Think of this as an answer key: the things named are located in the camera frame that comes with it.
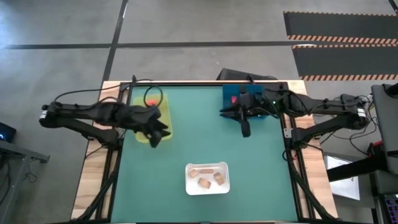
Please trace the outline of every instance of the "yellow container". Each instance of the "yellow container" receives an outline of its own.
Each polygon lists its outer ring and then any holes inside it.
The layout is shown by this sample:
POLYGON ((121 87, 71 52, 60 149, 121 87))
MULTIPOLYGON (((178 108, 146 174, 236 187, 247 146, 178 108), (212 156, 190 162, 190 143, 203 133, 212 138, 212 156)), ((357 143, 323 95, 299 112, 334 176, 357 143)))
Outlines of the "yellow container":
MULTIPOLYGON (((146 101, 148 104, 151 101, 154 101, 156 104, 158 104, 160 101, 160 94, 147 95, 146 101)), ((146 107, 144 103, 144 96, 138 96, 133 98, 132 104, 146 107)), ((159 118, 159 121, 167 125, 168 128, 166 129, 166 131, 170 132, 170 135, 163 137, 162 141, 168 140, 173 136, 173 128, 172 119, 170 117, 169 99, 167 98, 167 95, 165 93, 163 93, 163 100, 162 103, 159 105, 159 110, 162 114, 162 116, 160 116, 159 118)), ((144 136, 142 132, 136 133, 136 139, 141 143, 149 143, 149 140, 144 136)))

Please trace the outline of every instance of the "green table surface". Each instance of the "green table surface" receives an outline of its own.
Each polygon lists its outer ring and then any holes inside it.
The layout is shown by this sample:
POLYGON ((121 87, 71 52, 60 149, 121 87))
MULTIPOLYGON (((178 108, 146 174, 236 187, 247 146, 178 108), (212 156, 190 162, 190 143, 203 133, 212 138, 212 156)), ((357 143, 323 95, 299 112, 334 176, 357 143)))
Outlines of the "green table surface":
MULTIPOLYGON (((132 99, 146 89, 134 87, 132 99)), ((219 116, 221 86, 162 89, 173 136, 153 149, 126 133, 112 222, 297 221, 278 119, 250 120, 251 136, 243 138, 239 123, 219 116), (229 167, 227 194, 186 193, 188 163, 221 161, 229 167)))

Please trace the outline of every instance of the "white container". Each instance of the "white container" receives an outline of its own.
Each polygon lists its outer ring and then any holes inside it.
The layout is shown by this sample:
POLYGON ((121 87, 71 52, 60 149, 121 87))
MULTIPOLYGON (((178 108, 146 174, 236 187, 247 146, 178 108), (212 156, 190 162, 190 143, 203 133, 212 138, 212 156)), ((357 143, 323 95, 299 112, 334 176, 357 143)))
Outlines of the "white container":
POLYGON ((225 194, 229 192, 229 175, 228 165, 225 162, 217 164, 187 164, 185 166, 185 190, 189 195, 206 195, 206 194, 225 194), (195 169, 199 172, 196 177, 191 177, 189 172, 195 169), (212 174, 201 174, 202 169, 213 169, 212 174), (224 178, 224 184, 218 185, 217 180, 214 178, 214 174, 219 172, 224 178), (199 185, 198 181, 200 178, 204 178, 211 182, 210 188, 206 189, 199 185))

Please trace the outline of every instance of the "concrete floor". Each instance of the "concrete floor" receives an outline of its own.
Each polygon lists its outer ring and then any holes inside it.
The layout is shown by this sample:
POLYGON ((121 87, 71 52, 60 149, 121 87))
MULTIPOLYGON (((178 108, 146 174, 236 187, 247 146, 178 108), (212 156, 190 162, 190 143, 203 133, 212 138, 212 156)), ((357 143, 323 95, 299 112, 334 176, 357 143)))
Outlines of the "concrete floor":
MULTIPOLYGON (((110 43, 121 0, 2 0, 2 44, 110 43)), ((130 0, 120 43, 178 41, 287 40, 282 11, 393 14, 387 0, 130 0)), ((0 50, 0 121, 18 131, 15 143, 51 154, 46 165, 33 164, 39 176, 24 183, 13 223, 49 223, 69 219, 86 141, 66 129, 39 125, 41 106, 71 90, 98 88, 108 49, 0 50)), ((290 47, 118 49, 110 80, 132 75, 156 80, 214 80, 223 67, 279 79, 299 79, 290 47)), ((314 98, 341 93, 368 95, 370 86, 388 82, 307 82, 314 98)), ((64 102, 91 104, 97 93, 66 96, 64 102)), ((351 134, 339 131, 340 136, 351 134)), ((377 133, 358 139, 365 149, 377 133)), ((348 141, 331 138, 324 150, 361 157, 348 141)), ((363 186, 364 192, 369 188, 363 186)), ((335 198, 339 216, 372 222, 366 202, 335 198)))

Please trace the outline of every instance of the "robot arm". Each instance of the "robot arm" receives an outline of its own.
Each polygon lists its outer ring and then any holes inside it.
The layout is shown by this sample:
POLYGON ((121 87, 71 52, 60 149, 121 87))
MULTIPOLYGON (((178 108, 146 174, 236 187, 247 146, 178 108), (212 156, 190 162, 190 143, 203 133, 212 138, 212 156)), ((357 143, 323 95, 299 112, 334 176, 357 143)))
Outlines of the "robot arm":
POLYGON ((168 127, 158 119, 161 114, 156 106, 128 106, 118 102, 101 102, 93 105, 68 105, 54 102, 43 105, 40 124, 46 128, 68 128, 86 138, 95 138, 101 144, 114 144, 119 134, 114 129, 99 129, 77 119, 93 120, 104 126, 130 129, 142 132, 156 147, 162 137, 170 133, 168 127))
POLYGON ((332 114, 333 119, 303 129, 286 129, 285 136, 291 148, 300 148, 311 138, 341 128, 362 129, 368 123, 361 98, 343 94, 336 100, 316 100, 307 95, 296 94, 288 90, 267 90, 262 94, 248 93, 241 86, 237 100, 229 107, 220 110, 221 116, 241 123, 243 137, 250 136, 248 118, 252 116, 286 115, 296 118, 310 114, 332 114))

